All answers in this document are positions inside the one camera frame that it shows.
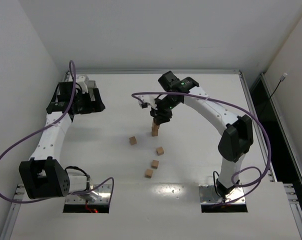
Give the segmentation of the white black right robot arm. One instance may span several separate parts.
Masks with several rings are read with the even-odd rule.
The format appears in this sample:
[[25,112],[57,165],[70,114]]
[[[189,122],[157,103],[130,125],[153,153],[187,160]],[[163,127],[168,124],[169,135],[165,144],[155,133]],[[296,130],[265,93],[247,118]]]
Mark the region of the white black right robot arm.
[[207,93],[191,77],[180,80],[172,71],[168,71],[158,82],[168,95],[164,98],[156,97],[151,102],[152,136],[158,135],[161,124],[171,120],[173,108],[180,103],[208,120],[221,135],[218,151],[222,156],[222,164],[215,189],[220,197],[225,198],[240,182],[234,174],[240,171],[244,157],[253,144],[252,119],[246,114],[238,116],[222,105],[209,101]]

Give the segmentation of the long wooden block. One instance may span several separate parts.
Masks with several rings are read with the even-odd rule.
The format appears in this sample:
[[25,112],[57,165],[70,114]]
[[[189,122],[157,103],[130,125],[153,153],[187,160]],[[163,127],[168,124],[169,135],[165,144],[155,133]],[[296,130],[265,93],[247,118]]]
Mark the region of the long wooden block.
[[159,134],[159,129],[158,129],[158,127],[152,127],[151,128],[151,135],[153,136],[153,137],[157,137],[158,136],[158,134]]

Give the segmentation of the striped wooden block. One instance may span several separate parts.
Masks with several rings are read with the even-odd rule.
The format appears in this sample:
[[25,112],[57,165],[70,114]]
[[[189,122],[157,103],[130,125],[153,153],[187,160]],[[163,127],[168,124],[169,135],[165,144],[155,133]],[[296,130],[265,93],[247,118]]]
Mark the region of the striped wooden block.
[[156,119],[154,118],[152,121],[152,128],[159,129],[159,125],[156,123]]

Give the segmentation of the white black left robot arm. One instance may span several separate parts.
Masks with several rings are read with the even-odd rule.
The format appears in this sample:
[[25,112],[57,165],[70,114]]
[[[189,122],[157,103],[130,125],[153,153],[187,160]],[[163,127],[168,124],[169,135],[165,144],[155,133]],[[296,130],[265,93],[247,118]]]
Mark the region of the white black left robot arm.
[[96,82],[87,75],[59,82],[46,108],[46,129],[27,161],[19,165],[19,173],[28,197],[32,200],[65,197],[89,189],[86,173],[68,174],[60,164],[63,142],[75,115],[102,112],[102,102]]

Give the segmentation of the translucent grey plastic bin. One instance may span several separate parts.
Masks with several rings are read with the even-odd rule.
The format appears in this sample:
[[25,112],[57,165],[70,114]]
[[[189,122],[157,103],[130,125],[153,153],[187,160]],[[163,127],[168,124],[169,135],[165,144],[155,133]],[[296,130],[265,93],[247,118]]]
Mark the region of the translucent grey plastic bin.
[[97,87],[96,82],[94,80],[89,80],[87,83],[87,89],[90,96],[90,101],[94,102],[96,100],[94,95],[94,89]]

